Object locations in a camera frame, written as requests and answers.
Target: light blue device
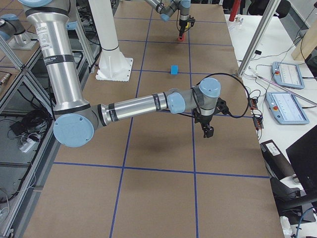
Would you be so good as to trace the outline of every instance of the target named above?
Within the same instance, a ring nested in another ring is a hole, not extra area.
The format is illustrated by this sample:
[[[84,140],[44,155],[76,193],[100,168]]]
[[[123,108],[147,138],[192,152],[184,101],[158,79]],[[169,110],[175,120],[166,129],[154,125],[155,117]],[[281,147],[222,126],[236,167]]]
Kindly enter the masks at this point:
[[[305,88],[301,71],[297,64],[273,62],[272,73],[274,81],[278,85],[296,89]]]
[[[309,120],[296,97],[286,92],[269,92],[266,103],[274,118],[282,125],[308,124]]]

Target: white label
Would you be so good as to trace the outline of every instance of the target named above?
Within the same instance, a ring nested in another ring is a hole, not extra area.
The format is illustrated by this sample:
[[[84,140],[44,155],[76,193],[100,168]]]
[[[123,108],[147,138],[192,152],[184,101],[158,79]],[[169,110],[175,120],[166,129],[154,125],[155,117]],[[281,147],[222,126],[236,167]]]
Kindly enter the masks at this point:
[[[38,34],[42,50],[48,50],[52,48],[51,37],[46,26],[36,28],[36,33]]]
[[[278,151],[278,149],[276,148],[276,146],[272,142],[266,144],[266,147],[268,148],[268,150],[271,152],[271,154],[273,156],[280,154],[280,152]]]

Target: white robotic arm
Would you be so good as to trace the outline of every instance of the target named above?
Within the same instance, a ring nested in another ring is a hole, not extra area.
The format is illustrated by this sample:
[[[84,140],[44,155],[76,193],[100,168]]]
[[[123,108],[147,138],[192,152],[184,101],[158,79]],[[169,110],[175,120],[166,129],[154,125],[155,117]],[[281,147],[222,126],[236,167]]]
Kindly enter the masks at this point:
[[[205,137],[212,136],[209,122],[220,95],[220,83],[205,78],[186,91],[166,91],[109,105],[95,105],[84,99],[72,55],[66,24],[72,6],[64,0],[19,0],[28,21],[36,28],[56,99],[54,134],[69,147],[86,144],[94,131],[111,122],[169,108],[173,114],[195,109],[195,121]]]

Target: white cone-shaped stand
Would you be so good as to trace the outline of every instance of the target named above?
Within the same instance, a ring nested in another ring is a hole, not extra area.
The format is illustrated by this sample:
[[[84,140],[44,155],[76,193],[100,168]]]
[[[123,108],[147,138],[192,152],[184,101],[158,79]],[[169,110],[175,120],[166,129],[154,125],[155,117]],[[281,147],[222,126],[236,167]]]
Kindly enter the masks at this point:
[[[89,0],[89,4],[103,48],[96,79],[129,81],[133,59],[125,58],[118,46],[110,0]]]
[[[98,80],[111,80],[111,81],[129,81],[132,58],[125,58],[120,49],[114,51],[102,51],[99,70],[96,75]]]

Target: table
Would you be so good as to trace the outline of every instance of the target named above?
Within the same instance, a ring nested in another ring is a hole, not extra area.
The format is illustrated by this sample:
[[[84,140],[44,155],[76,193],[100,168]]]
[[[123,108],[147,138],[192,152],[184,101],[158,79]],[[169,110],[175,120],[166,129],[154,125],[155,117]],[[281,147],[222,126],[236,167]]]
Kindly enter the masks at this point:
[[[248,45],[255,33],[255,30],[261,20],[260,16],[250,16],[250,15],[243,15],[243,24],[240,27],[234,22],[229,22],[229,15],[225,16],[227,19],[228,29],[230,33],[230,37],[232,40],[232,44],[234,47],[235,55],[240,63],[240,60],[243,59],[243,56],[248,48]],[[283,61],[289,63],[297,63],[300,64],[300,70],[303,77],[313,77],[312,73],[306,66],[303,64],[303,61],[295,61],[292,59],[291,54],[295,49],[293,46],[293,42],[291,41],[290,37],[288,36],[286,30],[284,29],[282,23],[278,19],[278,17],[273,17],[269,26],[267,27],[266,32],[264,33],[263,38],[260,41],[260,44],[257,50],[262,51],[261,56],[273,56],[267,58],[260,58],[260,56],[256,56],[255,59],[250,62],[249,66],[255,69],[258,65],[257,72],[259,75],[266,79],[271,79],[271,68],[269,66],[262,66],[264,65],[272,65],[274,61]],[[279,56],[279,53],[285,52],[289,49],[288,53],[283,53]],[[253,75],[251,70],[247,70],[246,74]],[[261,90],[261,95],[264,95],[265,90],[260,87],[258,84],[255,83],[255,79],[248,76],[243,76],[243,82],[246,86],[250,88],[250,90]],[[267,88],[268,83],[258,79],[258,83],[263,85]],[[294,92],[314,101],[317,102],[317,82],[314,78],[312,79],[304,79],[305,89],[303,90],[296,90],[293,89]],[[271,85],[268,88],[268,91],[275,92],[275,91],[282,91],[281,89],[277,88],[274,85]],[[263,125],[264,129],[262,130],[262,136],[259,139],[259,143],[264,141],[273,139],[275,144],[281,150],[283,155],[287,158],[286,149],[293,144],[298,138],[308,132],[311,128],[313,128],[317,124],[317,109],[306,109],[305,113],[310,120],[310,123],[307,125],[279,125],[275,119],[273,118],[272,114],[269,111],[269,108],[266,106],[264,102],[264,97],[259,98],[258,108],[263,112],[264,120]],[[302,107],[309,107],[312,106],[309,103],[299,99],[300,104]],[[296,184],[293,183],[291,178],[285,178],[282,180],[286,185],[289,187],[298,187]],[[292,226],[293,231],[296,231],[296,226]],[[303,230],[300,231],[299,237],[305,236],[314,236],[317,234],[317,222],[311,224],[302,224],[301,227]]]
[[[96,81],[92,105],[188,89],[211,72],[238,69],[221,6],[194,4],[196,26],[177,42],[170,22],[143,2],[115,15],[119,46],[134,64],[129,82]],[[179,74],[171,75],[173,64]],[[232,113],[247,100],[221,76]],[[189,118],[157,112],[113,123],[80,148],[61,146],[24,237],[275,237],[283,233],[250,116],[215,116],[203,139]]]

